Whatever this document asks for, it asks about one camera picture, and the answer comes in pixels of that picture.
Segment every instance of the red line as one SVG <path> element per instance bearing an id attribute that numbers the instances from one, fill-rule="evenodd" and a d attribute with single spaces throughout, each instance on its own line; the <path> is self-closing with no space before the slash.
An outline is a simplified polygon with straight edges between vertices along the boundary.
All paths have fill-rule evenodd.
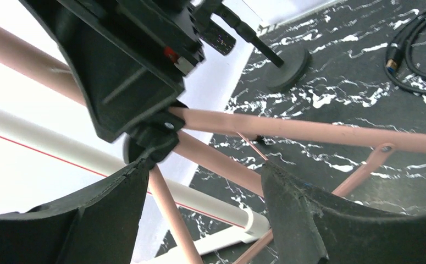
<path id="1" fill-rule="evenodd" d="M 79 168 L 84 169 L 84 170 L 86 170 L 86 171 L 92 172 L 92 173 L 94 173 L 94 174 L 97 174 L 97 175 L 100 175 L 100 176 L 103 176 L 103 177 L 107 177 L 107 175 L 104 175 L 104 174 L 99 173 L 99 172 L 96 172 L 96 171 L 94 171 L 94 170 L 91 170 L 91 169 L 85 168 L 85 167 L 83 167 L 83 166 L 81 166 L 81 165 L 78 165 L 78 164 L 76 164 L 76 163 L 73 163 L 73 162 L 67 161 L 67 160 L 65 160 L 65 159 L 63 159 L 63 158 L 56 157 L 56 156 L 54 156 L 54 155 L 52 155 L 52 154 L 49 154 L 49 153 L 46 153 L 46 152 L 44 152 L 44 151 L 38 150 L 38 149 L 36 149 L 36 148 L 34 148 L 34 147 L 27 146 L 27 145 L 25 145 L 25 144 L 22 144 L 22 143 L 20 143 L 20 142 L 15 141 L 15 140 L 8 139 L 7 137 L 0 136 L 0 139 L 3 139 L 3 140 L 5 140 L 5 141 L 9 141 L 9 142 L 11 142 L 11 143 L 17 144 L 17 145 L 22 146 L 22 147 L 25 147 L 25 148 L 27 148 L 27 149 L 29 149 L 29 150 L 36 151 L 36 152 L 41 153 L 41 154 L 43 154 L 43 155 L 46 155 L 46 156 L 48 156 L 48 157 L 55 158 L 55 159 L 57 159 L 57 160 L 59 160 L 59 161 L 65 162 L 65 163 L 67 163 L 67 164 L 74 165 L 74 166 L 76 166 L 76 167 L 79 167 Z M 149 195 L 153 195 L 150 191 L 147 191 L 146 193 L 147 193 L 147 194 L 149 194 Z M 216 219 L 216 220 L 219 220 L 219 221 L 221 221 L 221 222 L 224 222 L 224 223 L 230 224 L 230 225 L 232 225 L 232 226 L 236 226 L 236 227 L 240 227 L 240 228 L 244 228 L 244 229 L 245 229 L 245 227 L 243 227 L 243 226 L 241 226 L 241 225 L 235 224 L 235 223 L 230 222 L 230 221 L 227 221 L 227 220 L 225 220 L 225 219 L 221 219 L 221 218 L 219 218 L 219 217 L 217 217 L 217 216 L 213 216 L 213 215 L 211 215 L 211 214 L 209 214 L 209 213 L 207 213 L 207 212 L 202 212 L 202 211 L 200 211 L 200 210 L 198 210 L 198 209 L 192 208 L 192 207 L 190 207 L 190 206 L 184 205 L 184 204 L 179 203 L 179 202 L 175 202 L 175 203 L 176 203 L 177 205 L 179 205 L 179 206 L 183 207 L 183 208 L 186 208 L 186 209 L 192 210 L 192 211 L 194 211 L 194 212 L 200 213 L 200 214 L 202 214 L 202 215 L 205 215 L 205 216 L 208 216 L 208 217 L 214 218 L 214 219 Z"/>

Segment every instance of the round black base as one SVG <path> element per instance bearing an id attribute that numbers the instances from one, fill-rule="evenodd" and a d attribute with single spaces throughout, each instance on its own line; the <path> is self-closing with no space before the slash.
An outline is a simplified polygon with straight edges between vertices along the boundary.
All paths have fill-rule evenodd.
<path id="1" fill-rule="evenodd" d="M 279 57 L 284 65 L 278 68 L 268 63 L 264 73 L 266 87 L 275 93 L 289 91 L 305 73 L 311 58 L 308 50 L 300 46 L 285 48 Z"/>

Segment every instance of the marble countertop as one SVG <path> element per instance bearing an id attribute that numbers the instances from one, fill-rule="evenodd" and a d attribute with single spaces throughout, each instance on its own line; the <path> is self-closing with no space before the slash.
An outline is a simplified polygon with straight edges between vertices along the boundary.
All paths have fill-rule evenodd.
<path id="1" fill-rule="evenodd" d="M 225 111 L 426 133 L 426 96 L 399 90 L 383 72 L 388 43 L 424 9 L 426 0 L 348 0 L 279 26 L 261 39 L 276 52 L 289 45 L 305 47 L 312 55 L 310 69 L 289 92 L 270 93 L 262 80 L 270 62 L 254 51 Z M 426 30 L 414 45 L 413 59 L 426 71 Z M 407 69 L 401 68 L 399 73 L 401 80 L 426 89 L 426 82 Z M 238 138 L 215 135 L 210 145 L 257 172 L 263 165 L 259 155 Z M 371 152 L 369 148 L 278 137 L 266 137 L 259 149 L 271 161 L 326 191 L 335 189 Z M 203 168 L 197 170 L 191 187 L 266 214 L 262 198 Z M 386 211 L 426 214 L 426 155 L 394 153 L 347 198 Z M 227 227 L 187 210 L 181 212 L 194 239 Z M 173 244 L 168 234 L 160 253 Z M 205 263 L 232 263 L 248 246 L 209 254 Z M 279 263 L 274 245 L 252 263 Z"/>

